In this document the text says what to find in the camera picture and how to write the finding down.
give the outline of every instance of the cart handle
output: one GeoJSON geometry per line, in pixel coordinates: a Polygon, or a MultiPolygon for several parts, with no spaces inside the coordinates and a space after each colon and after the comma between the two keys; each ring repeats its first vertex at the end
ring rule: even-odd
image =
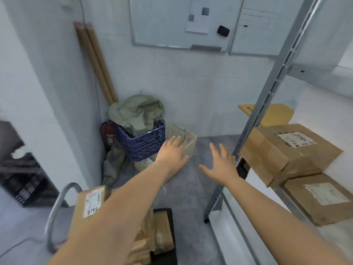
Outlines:
{"type": "Polygon", "coordinates": [[[80,185],[78,185],[75,182],[71,182],[68,185],[66,185],[63,190],[59,193],[58,198],[55,201],[55,204],[53,206],[53,209],[51,210],[50,214],[49,214],[49,218],[47,220],[47,223],[45,225],[45,229],[44,229],[44,241],[46,244],[46,249],[52,253],[55,254],[58,249],[54,246],[53,240],[52,240],[52,236],[53,236],[53,227],[54,227],[54,221],[55,218],[57,217],[60,207],[64,201],[65,195],[67,194],[67,192],[69,191],[69,189],[71,188],[75,188],[77,193],[82,191],[82,188],[80,187],[80,185]]]}

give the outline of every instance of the gray concrete floor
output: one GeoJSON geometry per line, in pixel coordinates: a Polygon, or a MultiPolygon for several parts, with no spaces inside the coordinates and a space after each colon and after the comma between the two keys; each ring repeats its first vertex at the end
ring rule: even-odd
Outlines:
{"type": "MultiPolygon", "coordinates": [[[[153,203],[154,208],[170,207],[173,210],[173,221],[175,230],[175,243],[179,265],[200,264],[219,265],[223,264],[218,252],[216,242],[212,235],[209,224],[203,223],[203,211],[213,193],[216,183],[202,174],[199,164],[212,167],[212,154],[209,143],[223,143],[229,149],[233,149],[238,141],[239,135],[201,137],[198,138],[193,158],[164,186],[161,187],[153,203]]],[[[127,169],[120,175],[113,188],[122,186],[138,171],[131,162],[127,169]]],[[[7,207],[1,211],[2,215],[11,215],[13,208],[7,207]]],[[[16,214],[16,224],[7,217],[2,221],[0,229],[0,255],[11,246],[28,238],[40,239],[50,209],[39,209],[31,214],[24,212],[23,215],[16,214]]],[[[73,207],[62,209],[54,227],[54,241],[61,242],[65,239],[73,207]]],[[[46,252],[43,243],[27,241],[5,254],[0,259],[0,264],[46,264],[51,257],[46,252]]]]}

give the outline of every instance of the whiteboard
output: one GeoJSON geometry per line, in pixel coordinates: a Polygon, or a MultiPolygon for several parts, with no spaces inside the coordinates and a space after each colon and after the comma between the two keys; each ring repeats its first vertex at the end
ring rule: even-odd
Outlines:
{"type": "Polygon", "coordinates": [[[277,56],[304,0],[244,0],[230,54],[277,56]]]}
{"type": "Polygon", "coordinates": [[[210,17],[207,34],[186,31],[190,1],[130,0],[133,43],[172,48],[197,48],[201,45],[215,51],[227,51],[242,0],[207,0],[210,17]],[[217,33],[220,25],[230,29],[228,37],[217,33]]]}

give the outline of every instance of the yellow padded envelope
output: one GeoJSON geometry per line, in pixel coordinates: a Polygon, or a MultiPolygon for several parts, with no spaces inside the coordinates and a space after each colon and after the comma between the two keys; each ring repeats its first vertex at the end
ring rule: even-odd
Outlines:
{"type": "MultiPolygon", "coordinates": [[[[245,112],[246,115],[250,116],[255,104],[242,104],[238,105],[239,109],[245,112]]],[[[293,117],[294,110],[284,104],[271,104],[263,117],[260,125],[271,126],[271,125],[285,125],[288,124],[293,117]]]]}

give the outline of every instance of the hand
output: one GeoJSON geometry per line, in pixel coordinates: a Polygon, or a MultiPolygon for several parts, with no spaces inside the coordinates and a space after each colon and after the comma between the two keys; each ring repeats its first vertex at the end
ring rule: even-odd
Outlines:
{"type": "Polygon", "coordinates": [[[180,136],[166,140],[157,154],[155,163],[167,166],[169,173],[179,170],[189,160],[188,155],[183,157],[186,142],[179,146],[180,140],[180,136]]]}
{"type": "Polygon", "coordinates": [[[213,155],[213,169],[199,165],[200,170],[209,178],[222,185],[227,185],[235,176],[239,177],[236,171],[236,158],[229,153],[229,149],[220,143],[220,155],[214,144],[210,143],[210,148],[213,155]]]}

